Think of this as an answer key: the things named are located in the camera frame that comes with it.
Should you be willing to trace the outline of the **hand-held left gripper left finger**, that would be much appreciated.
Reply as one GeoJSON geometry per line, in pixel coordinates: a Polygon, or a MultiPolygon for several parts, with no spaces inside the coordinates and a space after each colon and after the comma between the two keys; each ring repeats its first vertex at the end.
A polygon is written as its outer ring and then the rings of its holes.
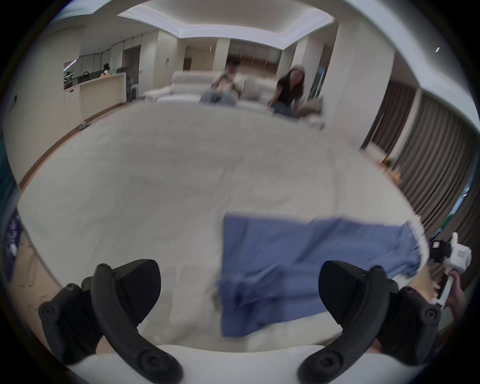
{"type": "Polygon", "coordinates": [[[96,354],[105,338],[123,363],[154,384],[177,384],[183,368],[175,357],[138,332],[161,292],[156,261],[140,259],[112,269],[99,264],[81,286],[69,283],[39,306],[51,353],[64,365],[96,354]]]}

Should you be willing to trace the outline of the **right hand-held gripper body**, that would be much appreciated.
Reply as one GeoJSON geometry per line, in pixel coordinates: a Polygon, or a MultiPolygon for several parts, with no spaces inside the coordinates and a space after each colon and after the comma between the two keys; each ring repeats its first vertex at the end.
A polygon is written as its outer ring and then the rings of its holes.
{"type": "Polygon", "coordinates": [[[459,235],[453,232],[449,241],[435,239],[429,245],[429,261],[436,265],[432,278],[435,283],[436,297],[433,304],[444,309],[453,287],[451,271],[463,274],[471,264],[471,249],[459,243],[459,235]]]}

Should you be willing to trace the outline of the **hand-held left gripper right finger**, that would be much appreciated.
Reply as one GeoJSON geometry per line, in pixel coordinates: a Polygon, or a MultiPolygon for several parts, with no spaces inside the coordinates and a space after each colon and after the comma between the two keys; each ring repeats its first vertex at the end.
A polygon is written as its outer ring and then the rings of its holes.
{"type": "Polygon", "coordinates": [[[301,383],[326,384],[339,378],[376,340],[387,356],[407,366],[433,359],[441,309],[410,286],[399,289],[383,267],[366,271],[343,261],[327,261],[318,290],[342,333],[300,364],[301,383]]]}

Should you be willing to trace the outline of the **person's right hand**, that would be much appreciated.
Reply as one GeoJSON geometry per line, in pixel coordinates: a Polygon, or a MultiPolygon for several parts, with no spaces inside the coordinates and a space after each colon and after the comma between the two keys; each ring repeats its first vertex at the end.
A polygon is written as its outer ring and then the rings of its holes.
{"type": "Polygon", "coordinates": [[[453,279],[453,282],[445,305],[450,309],[453,321],[458,322],[464,315],[468,302],[465,293],[461,288],[458,272],[451,270],[449,272],[449,277],[453,279]]]}

